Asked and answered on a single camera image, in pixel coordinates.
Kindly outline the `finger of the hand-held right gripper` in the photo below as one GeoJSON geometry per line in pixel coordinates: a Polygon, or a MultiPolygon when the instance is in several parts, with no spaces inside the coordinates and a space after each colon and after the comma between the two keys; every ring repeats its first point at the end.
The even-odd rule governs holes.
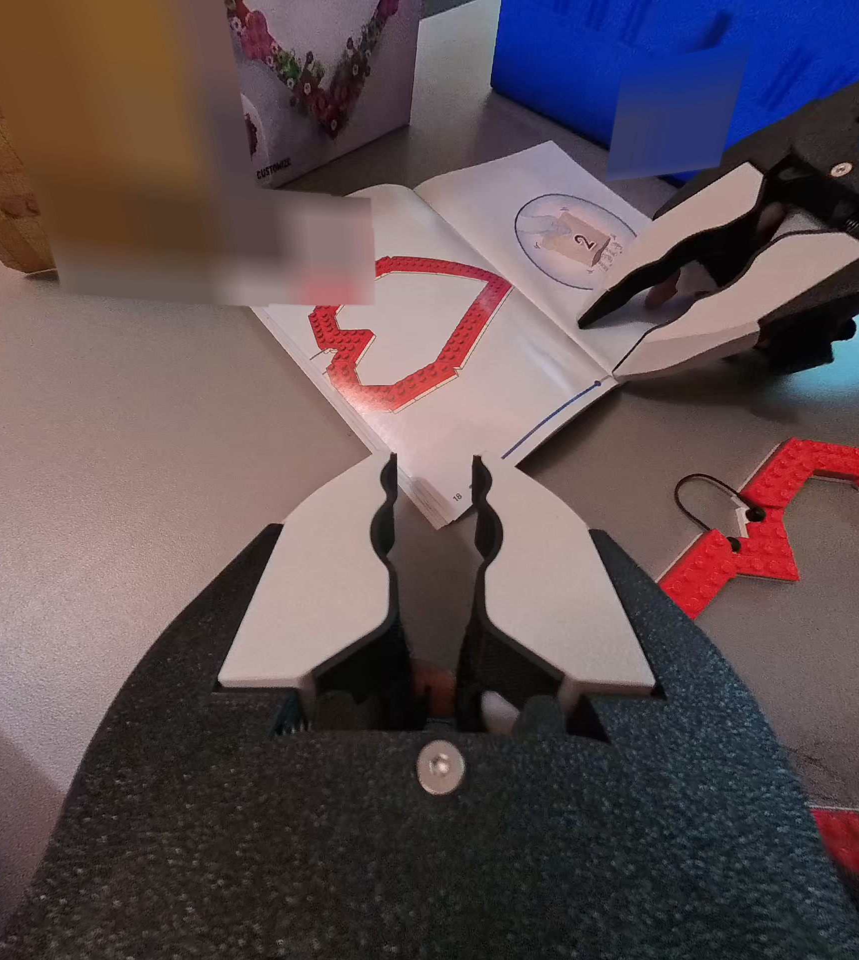
{"type": "Polygon", "coordinates": [[[752,348],[765,318],[858,259],[859,239],[848,233],[785,233],[759,251],[737,279],[645,333],[613,376],[662,377],[752,348]]]}
{"type": "Polygon", "coordinates": [[[767,176],[745,162],[663,212],[615,259],[578,327],[590,328],[692,263],[716,283],[732,279],[756,245],[766,187],[767,176]]]}

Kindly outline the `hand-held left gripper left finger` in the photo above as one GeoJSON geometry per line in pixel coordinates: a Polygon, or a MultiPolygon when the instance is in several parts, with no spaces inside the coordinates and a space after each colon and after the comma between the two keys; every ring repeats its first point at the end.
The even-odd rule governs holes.
{"type": "Polygon", "coordinates": [[[397,457],[372,454],[281,524],[218,672],[227,690],[321,690],[324,674],[389,630],[399,611],[397,457]]]}

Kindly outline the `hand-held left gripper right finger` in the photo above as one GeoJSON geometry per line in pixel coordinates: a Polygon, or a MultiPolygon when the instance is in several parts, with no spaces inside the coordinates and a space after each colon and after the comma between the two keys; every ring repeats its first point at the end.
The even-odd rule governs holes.
{"type": "Polygon", "coordinates": [[[467,673],[497,694],[650,694],[647,657],[588,526],[498,456],[471,468],[481,563],[467,673]]]}

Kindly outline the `red brick heart frame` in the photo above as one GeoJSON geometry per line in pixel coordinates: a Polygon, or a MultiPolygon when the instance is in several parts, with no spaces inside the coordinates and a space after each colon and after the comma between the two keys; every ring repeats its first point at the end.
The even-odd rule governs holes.
{"type": "MultiPolygon", "coordinates": [[[[696,620],[738,578],[798,582],[785,514],[809,481],[842,483],[859,492],[859,447],[789,438],[775,446],[740,487],[704,472],[680,478],[673,501],[699,536],[659,578],[663,592],[696,620]],[[684,505],[682,492],[695,482],[709,484],[748,508],[746,539],[725,536],[684,505]]],[[[818,807],[813,818],[831,859],[859,879],[859,810],[818,807]]]]}

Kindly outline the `white instruction booklet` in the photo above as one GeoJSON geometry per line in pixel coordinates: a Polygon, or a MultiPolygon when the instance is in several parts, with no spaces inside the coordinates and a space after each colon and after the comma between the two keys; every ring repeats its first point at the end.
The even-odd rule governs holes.
{"type": "Polygon", "coordinates": [[[374,303],[253,312],[441,529],[469,509],[475,455],[516,466],[616,387],[652,314],[578,320],[650,220],[553,142],[353,198],[372,206],[374,303]]]}

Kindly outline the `blue plastic bin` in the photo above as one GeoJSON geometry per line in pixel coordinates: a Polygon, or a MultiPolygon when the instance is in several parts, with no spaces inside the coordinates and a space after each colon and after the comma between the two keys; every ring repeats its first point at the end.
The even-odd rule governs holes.
{"type": "Polygon", "coordinates": [[[493,89],[610,148],[605,179],[684,184],[859,81],[859,1],[502,2],[493,89]]]}

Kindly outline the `grey desk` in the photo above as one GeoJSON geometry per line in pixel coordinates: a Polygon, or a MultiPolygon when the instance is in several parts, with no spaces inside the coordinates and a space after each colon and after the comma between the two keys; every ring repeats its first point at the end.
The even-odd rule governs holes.
{"type": "MultiPolygon", "coordinates": [[[[830,366],[617,390],[523,467],[657,577],[695,534],[676,480],[737,486],[791,436],[859,446],[859,319],[830,366]]],[[[365,455],[249,310],[76,296],[0,264],[0,936],[149,647],[365,455]]],[[[810,800],[859,809],[859,494],[807,483],[787,529],[801,581],[740,578],[699,625],[810,800]]]]}

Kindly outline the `person's right hand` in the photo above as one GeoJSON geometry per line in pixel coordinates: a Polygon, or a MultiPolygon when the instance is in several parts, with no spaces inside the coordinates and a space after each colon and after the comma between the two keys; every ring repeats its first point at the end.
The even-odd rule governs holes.
{"type": "Polygon", "coordinates": [[[649,313],[666,314],[687,306],[693,299],[690,280],[691,270],[688,266],[674,271],[648,289],[642,302],[643,308],[649,313]]]}

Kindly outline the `heart wreath toy box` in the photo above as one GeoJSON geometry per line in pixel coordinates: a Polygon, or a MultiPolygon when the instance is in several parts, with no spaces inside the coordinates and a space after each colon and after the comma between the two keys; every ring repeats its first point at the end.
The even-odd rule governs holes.
{"type": "MultiPolygon", "coordinates": [[[[223,2],[255,185],[277,188],[409,125],[420,2],[223,2]]],[[[0,101],[0,263],[56,270],[0,101]]]]}

